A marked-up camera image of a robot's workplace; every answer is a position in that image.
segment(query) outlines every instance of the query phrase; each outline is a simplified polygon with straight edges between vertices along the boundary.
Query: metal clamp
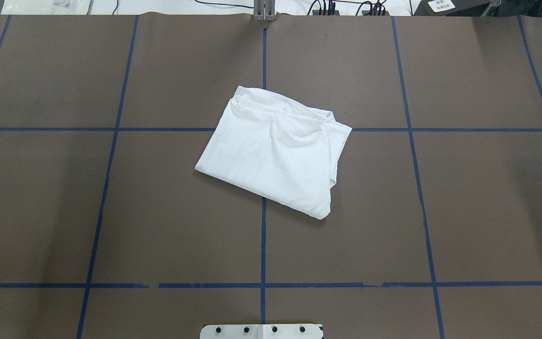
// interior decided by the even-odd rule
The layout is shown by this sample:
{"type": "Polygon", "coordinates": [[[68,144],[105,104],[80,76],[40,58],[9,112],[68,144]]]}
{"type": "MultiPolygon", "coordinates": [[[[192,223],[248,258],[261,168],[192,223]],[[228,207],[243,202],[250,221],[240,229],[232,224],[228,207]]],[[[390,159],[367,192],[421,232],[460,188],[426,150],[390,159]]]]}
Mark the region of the metal clamp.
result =
{"type": "Polygon", "coordinates": [[[275,21],[275,0],[254,0],[254,21],[275,21]]]}

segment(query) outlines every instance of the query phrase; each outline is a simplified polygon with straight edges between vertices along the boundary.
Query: white bracket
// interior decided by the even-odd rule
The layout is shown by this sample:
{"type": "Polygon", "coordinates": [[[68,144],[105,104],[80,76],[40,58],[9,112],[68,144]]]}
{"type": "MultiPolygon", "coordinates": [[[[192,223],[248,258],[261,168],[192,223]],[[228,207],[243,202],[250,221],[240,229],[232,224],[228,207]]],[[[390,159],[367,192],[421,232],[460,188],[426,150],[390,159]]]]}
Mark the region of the white bracket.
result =
{"type": "Polygon", "coordinates": [[[207,325],[200,339],[323,339],[321,324],[207,325]]]}
{"type": "Polygon", "coordinates": [[[275,0],[254,0],[254,21],[275,21],[275,0]]]}

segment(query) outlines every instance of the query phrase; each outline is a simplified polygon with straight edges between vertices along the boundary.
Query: crumpled fabric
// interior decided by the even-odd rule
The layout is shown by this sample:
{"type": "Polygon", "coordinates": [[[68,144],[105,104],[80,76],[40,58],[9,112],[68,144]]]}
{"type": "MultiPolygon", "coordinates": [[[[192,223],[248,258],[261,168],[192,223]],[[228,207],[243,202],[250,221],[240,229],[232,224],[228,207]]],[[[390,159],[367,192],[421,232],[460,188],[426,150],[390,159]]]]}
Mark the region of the crumpled fabric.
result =
{"type": "Polygon", "coordinates": [[[196,170],[323,219],[351,130],[330,111],[239,86],[196,170]]]}

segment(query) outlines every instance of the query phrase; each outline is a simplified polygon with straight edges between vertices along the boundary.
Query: folded white cloth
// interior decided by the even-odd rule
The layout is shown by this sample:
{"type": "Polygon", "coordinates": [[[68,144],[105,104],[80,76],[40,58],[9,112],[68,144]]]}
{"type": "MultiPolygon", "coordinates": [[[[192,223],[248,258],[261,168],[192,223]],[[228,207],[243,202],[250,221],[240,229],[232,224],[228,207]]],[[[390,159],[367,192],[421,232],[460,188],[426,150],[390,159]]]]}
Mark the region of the folded white cloth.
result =
{"type": "Polygon", "coordinates": [[[196,170],[323,219],[351,130],[330,111],[240,86],[196,170]]]}

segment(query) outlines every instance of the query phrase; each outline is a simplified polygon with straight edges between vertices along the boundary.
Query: white metal plate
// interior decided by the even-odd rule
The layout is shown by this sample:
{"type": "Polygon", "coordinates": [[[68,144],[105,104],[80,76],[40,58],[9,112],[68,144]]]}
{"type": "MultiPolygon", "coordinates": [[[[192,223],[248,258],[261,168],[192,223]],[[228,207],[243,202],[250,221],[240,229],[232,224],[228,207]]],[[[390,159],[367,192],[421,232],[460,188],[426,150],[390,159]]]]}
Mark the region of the white metal plate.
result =
{"type": "Polygon", "coordinates": [[[321,324],[207,325],[200,339],[323,339],[322,328],[321,324]]]}

